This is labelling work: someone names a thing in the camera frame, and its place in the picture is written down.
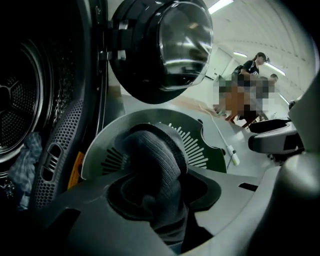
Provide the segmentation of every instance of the black shirt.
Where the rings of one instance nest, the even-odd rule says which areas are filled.
[[[255,77],[259,75],[259,69],[253,60],[248,60],[246,63],[244,63],[242,69],[246,70],[249,74],[252,74]]]

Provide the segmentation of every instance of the blue cloth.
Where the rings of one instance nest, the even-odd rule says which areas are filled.
[[[34,182],[36,168],[42,153],[39,132],[32,132],[24,138],[24,145],[15,163],[10,167],[8,176],[18,190],[18,211],[28,209],[30,193]]]

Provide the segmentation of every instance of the white plastic part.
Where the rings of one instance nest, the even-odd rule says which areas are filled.
[[[227,151],[229,153],[229,156],[231,157],[232,163],[235,166],[238,166],[240,164],[240,160],[239,160],[239,158],[237,156],[237,153],[234,153],[234,147],[229,145],[226,149],[227,149]]]

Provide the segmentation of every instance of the white ceiling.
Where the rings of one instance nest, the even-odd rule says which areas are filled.
[[[211,7],[218,0],[204,0]],[[310,35],[292,13],[277,0],[234,0],[212,15],[214,40],[239,63],[263,52],[286,76],[262,66],[260,73],[279,77],[277,88],[287,99],[303,94],[315,76],[315,51]]]

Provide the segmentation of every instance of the ceiling light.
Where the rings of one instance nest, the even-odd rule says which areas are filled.
[[[216,2],[214,5],[212,5],[210,8],[209,8],[209,13],[210,14],[213,14],[215,13],[216,11],[220,10],[221,8],[233,3],[234,0],[220,0],[218,2]]]
[[[233,54],[234,54],[234,55],[241,56],[241,57],[245,57],[245,58],[248,57],[247,55],[245,55],[245,54],[243,54],[243,53],[240,53],[240,52],[235,52],[235,51],[234,51]]]
[[[279,68],[277,68],[276,66],[273,66],[269,63],[266,63],[265,65],[268,66],[269,68],[272,68],[275,71],[278,71],[281,75],[286,76],[286,73],[280,70]]]

